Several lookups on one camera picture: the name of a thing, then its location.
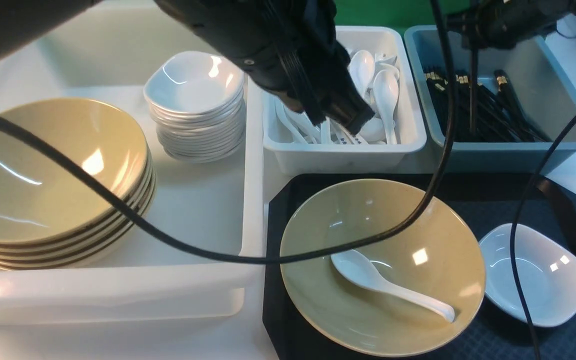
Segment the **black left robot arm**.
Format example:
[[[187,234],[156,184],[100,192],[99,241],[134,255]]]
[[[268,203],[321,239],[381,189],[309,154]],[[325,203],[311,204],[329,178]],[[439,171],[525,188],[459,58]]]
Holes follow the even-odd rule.
[[[96,6],[96,0],[0,0],[0,60]],[[157,7],[313,125],[357,134],[374,111],[356,90],[333,0],[157,0]]]

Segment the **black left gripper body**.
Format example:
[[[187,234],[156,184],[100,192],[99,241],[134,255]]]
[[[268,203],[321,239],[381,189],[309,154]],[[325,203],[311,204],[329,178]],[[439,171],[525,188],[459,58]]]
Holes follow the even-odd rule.
[[[314,125],[326,118],[356,135],[374,111],[355,88],[350,55],[338,41],[333,0],[254,0],[269,57],[250,78]]]

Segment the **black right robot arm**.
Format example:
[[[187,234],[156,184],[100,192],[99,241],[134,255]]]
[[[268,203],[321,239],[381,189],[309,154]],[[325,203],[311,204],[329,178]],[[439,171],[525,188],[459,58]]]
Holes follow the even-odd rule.
[[[510,50],[537,35],[554,32],[561,18],[576,16],[576,0],[483,0],[446,16],[446,29],[468,49]]]

